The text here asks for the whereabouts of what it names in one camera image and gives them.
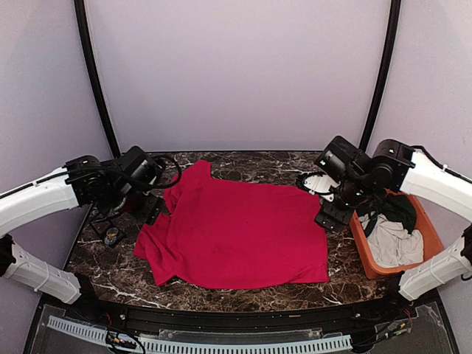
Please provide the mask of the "magenta t-shirt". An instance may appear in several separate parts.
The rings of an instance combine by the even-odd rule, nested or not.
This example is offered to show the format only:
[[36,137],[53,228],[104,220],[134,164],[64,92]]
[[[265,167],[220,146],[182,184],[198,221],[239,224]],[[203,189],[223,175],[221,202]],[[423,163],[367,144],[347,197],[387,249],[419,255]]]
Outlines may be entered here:
[[157,285],[251,290],[329,280],[320,201],[295,187],[224,181],[199,161],[164,193],[168,212],[143,226],[134,254]]

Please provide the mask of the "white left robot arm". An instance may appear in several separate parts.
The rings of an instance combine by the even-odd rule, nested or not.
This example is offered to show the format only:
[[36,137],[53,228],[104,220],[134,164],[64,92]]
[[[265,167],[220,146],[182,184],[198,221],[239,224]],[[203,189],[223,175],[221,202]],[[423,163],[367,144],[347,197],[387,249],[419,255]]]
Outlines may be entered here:
[[164,158],[134,146],[116,159],[101,161],[81,156],[34,181],[1,194],[1,277],[54,297],[89,322],[104,315],[104,306],[87,277],[64,271],[35,256],[32,241],[24,247],[15,232],[31,232],[40,240],[58,240],[58,227],[46,235],[44,221],[69,210],[93,206],[100,218],[128,213],[145,225],[153,224],[161,201],[151,195],[161,189]]

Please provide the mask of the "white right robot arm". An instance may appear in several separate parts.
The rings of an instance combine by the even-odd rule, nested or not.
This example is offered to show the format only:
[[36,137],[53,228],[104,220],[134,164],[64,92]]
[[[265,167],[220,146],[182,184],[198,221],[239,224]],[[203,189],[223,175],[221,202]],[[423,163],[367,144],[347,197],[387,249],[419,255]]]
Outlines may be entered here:
[[394,278],[392,290],[376,305],[384,320],[406,302],[461,277],[471,278],[471,178],[439,163],[422,145],[381,141],[369,156],[335,136],[315,159],[316,170],[302,173],[297,186],[322,200],[315,222],[329,230],[348,224],[369,208],[378,212],[388,193],[422,201],[428,221],[445,246]]

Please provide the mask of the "round brooch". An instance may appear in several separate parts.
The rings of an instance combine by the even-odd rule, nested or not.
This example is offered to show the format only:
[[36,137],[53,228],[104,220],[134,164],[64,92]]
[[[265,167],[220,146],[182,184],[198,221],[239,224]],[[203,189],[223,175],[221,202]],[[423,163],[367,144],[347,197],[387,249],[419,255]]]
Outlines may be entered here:
[[118,236],[119,236],[118,228],[111,227],[107,229],[105,232],[104,243],[107,246],[112,246],[117,242]]

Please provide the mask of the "black brooch display box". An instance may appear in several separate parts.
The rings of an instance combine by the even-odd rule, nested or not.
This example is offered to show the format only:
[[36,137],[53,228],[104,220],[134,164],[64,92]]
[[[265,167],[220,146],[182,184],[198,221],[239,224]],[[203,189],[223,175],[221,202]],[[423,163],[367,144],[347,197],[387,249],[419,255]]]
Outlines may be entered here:
[[114,249],[126,236],[126,233],[115,222],[121,216],[121,212],[103,215],[94,210],[88,225],[106,246]]

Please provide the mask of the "dark green garment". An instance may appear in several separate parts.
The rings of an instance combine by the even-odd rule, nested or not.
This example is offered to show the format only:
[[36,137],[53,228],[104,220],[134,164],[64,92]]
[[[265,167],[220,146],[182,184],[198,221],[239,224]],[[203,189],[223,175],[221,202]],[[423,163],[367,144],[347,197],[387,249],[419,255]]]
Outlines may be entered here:
[[367,225],[364,226],[366,237],[374,230],[379,215],[383,215],[388,221],[401,223],[409,233],[414,230],[417,222],[416,209],[406,195],[387,193],[361,205],[356,212],[358,218],[366,217]]

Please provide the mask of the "white garment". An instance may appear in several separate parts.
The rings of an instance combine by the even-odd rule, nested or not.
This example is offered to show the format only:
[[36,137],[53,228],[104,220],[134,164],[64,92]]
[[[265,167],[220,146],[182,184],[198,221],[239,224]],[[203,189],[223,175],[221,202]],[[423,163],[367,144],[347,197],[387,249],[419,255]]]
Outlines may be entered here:
[[[362,229],[366,217],[359,218]],[[423,235],[418,229],[409,233],[401,223],[378,216],[371,235],[366,237],[375,263],[382,268],[396,268],[422,263],[424,259]]]

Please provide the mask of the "orange plastic basket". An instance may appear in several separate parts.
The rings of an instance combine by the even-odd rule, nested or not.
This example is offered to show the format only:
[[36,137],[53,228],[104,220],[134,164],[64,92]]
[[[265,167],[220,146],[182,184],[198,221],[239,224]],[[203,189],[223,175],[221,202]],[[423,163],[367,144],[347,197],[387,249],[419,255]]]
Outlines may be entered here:
[[350,221],[368,279],[390,277],[419,266],[444,246],[417,198],[387,192],[363,205]]

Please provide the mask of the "black front rail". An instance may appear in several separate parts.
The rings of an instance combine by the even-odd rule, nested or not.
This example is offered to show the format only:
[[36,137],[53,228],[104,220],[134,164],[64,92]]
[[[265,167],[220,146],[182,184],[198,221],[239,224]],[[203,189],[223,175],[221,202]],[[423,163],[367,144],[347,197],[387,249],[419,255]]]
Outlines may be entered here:
[[416,319],[420,309],[440,314],[443,304],[430,291],[412,305],[385,298],[386,283],[334,282],[283,285],[253,291],[207,290],[181,281],[153,284],[94,284],[105,311],[99,320],[130,332],[163,329],[209,332],[263,332],[320,327],[326,332],[370,331],[393,319]]

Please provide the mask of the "black right frame post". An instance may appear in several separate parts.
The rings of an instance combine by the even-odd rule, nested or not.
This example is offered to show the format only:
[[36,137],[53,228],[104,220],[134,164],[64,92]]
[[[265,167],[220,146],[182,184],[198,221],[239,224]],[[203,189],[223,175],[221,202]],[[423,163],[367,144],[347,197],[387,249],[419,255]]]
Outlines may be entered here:
[[386,35],[381,55],[381,61],[378,68],[378,75],[375,87],[372,93],[372,100],[369,106],[366,122],[359,142],[359,148],[366,152],[369,146],[381,102],[389,75],[389,69],[392,62],[392,55],[395,48],[395,40],[398,31],[398,23],[400,19],[401,0],[391,0],[389,8],[389,17],[386,26]]

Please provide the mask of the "black frame post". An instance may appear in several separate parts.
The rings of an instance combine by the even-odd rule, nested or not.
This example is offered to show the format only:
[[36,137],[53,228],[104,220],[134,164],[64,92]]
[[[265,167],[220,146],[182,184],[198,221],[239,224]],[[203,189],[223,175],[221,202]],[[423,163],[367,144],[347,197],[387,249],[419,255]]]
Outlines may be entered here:
[[392,62],[392,55],[395,48],[395,40],[398,31],[398,23],[400,19],[401,0],[391,0],[389,8],[389,17],[386,26],[386,35],[381,55],[381,61],[378,68],[378,75],[375,87],[372,93],[372,100],[369,106],[366,122],[359,142],[359,148],[366,152],[369,146],[381,102],[389,75],[389,69]]
[[76,16],[77,29],[79,32],[83,57],[88,73],[88,79],[90,82],[92,94],[94,96],[97,112],[99,114],[100,123],[105,134],[106,142],[111,151],[111,155],[113,157],[118,157],[121,154],[121,150],[119,148],[117,137],[112,126],[108,107],[105,102],[105,95],[100,82],[89,29],[86,2],[84,0],[74,0],[74,12]]

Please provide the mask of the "black left frame post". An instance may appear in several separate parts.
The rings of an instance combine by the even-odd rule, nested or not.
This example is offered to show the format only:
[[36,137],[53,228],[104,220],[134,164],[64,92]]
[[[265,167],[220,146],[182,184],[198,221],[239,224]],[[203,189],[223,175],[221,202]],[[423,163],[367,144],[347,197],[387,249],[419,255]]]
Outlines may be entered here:
[[88,73],[88,79],[90,82],[92,94],[94,96],[97,112],[99,114],[100,123],[105,134],[106,142],[111,151],[111,155],[113,157],[118,157],[121,154],[121,150],[119,148],[117,137],[112,126],[108,107],[105,102],[105,95],[100,82],[89,29],[86,2],[84,0],[74,0],[74,12],[76,16],[77,29],[79,32],[83,57]]

